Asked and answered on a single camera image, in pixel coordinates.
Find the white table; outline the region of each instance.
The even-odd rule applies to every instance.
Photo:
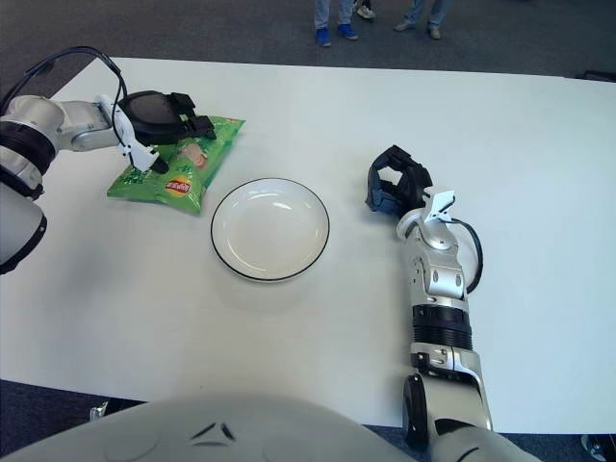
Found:
[[[107,198],[124,168],[111,148],[57,158],[39,200],[47,234],[2,277],[3,378],[147,400],[262,391],[400,425],[411,335],[400,244],[395,222],[363,203],[369,165],[396,143],[455,187],[453,214],[482,239],[471,321],[495,429],[616,430],[616,86],[116,61],[129,91],[187,92],[201,113],[247,123],[197,218]],[[57,98],[115,90],[93,63]],[[218,202],[264,176],[305,184],[331,216],[326,250],[291,282],[247,282],[210,242]]]

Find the gray carpet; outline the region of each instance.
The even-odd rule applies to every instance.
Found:
[[[567,77],[588,68],[616,71],[614,0],[455,1],[438,42],[423,28],[392,31],[408,0],[372,4],[378,18],[355,20],[357,42],[333,37],[333,46],[321,49],[310,0],[2,0],[0,91],[43,57],[78,44],[111,56],[176,60]],[[28,91],[50,96],[88,61],[68,58]],[[0,383],[0,398],[0,455],[84,422],[103,399],[7,381]],[[403,446],[399,429],[371,429]],[[545,461],[591,460],[576,436],[507,437]]]

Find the green chip bag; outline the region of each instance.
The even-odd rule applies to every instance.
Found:
[[[158,146],[169,165],[167,173],[140,171],[129,166],[107,191],[108,197],[162,202],[192,214],[201,212],[201,200],[210,186],[228,147],[244,124],[243,120],[210,117],[217,138],[187,138],[177,144]]]

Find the white plate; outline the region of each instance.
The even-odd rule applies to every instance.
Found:
[[[329,216],[317,195],[280,178],[239,186],[212,218],[218,256],[232,270],[259,281],[300,274],[321,256],[328,237]]]

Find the jeans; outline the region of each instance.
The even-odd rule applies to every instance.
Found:
[[[315,29],[327,27],[329,21],[329,4],[331,0],[316,0]],[[353,13],[353,0],[338,0],[338,24],[350,24]]]
[[[411,24],[417,24],[422,11],[424,10],[424,0],[412,0],[411,8],[404,16]],[[427,20],[427,25],[431,27],[439,27],[447,14],[447,10],[451,5],[451,0],[436,0],[430,13],[430,18]]]

